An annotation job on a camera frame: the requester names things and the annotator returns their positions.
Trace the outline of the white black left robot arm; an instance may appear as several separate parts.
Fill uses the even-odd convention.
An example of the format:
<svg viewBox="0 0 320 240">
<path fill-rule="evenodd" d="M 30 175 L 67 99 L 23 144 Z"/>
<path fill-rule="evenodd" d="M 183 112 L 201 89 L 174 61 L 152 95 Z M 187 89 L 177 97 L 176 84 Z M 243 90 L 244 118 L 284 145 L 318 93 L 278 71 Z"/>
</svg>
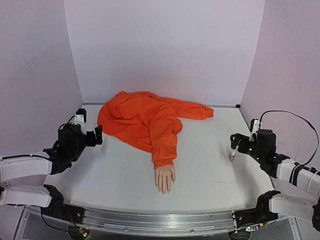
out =
<svg viewBox="0 0 320 240">
<path fill-rule="evenodd" d="M 64 218 L 67 206 L 54 198 L 44 185 L 47 176 L 63 173 L 72 167 L 85 148 L 103 143 L 103 128 L 85 131 L 79 124 L 67 123 L 57 132 L 58 139 L 50 148 L 34 154 L 0 158 L 0 204 L 2 206 L 39 206 L 56 218 Z"/>
</svg>

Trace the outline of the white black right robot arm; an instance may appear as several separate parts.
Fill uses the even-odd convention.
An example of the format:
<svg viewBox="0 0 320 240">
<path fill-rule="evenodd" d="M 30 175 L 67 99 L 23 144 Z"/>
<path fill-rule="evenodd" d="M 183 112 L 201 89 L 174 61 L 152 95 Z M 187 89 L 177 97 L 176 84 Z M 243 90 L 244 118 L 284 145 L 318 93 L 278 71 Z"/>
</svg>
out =
<svg viewBox="0 0 320 240">
<path fill-rule="evenodd" d="M 278 190 L 270 190 L 257 198 L 254 208 L 233 213 L 238 228 L 275 221 L 279 214 L 305 220 L 320 229 L 320 171 L 299 164 L 290 157 L 276 152 L 276 134 L 260 129 L 251 136 L 235 133 L 230 137 L 234 156 L 241 153 L 250 156 L 269 177 L 287 182 L 300 189 L 311 199 L 294 197 Z"/>
</svg>

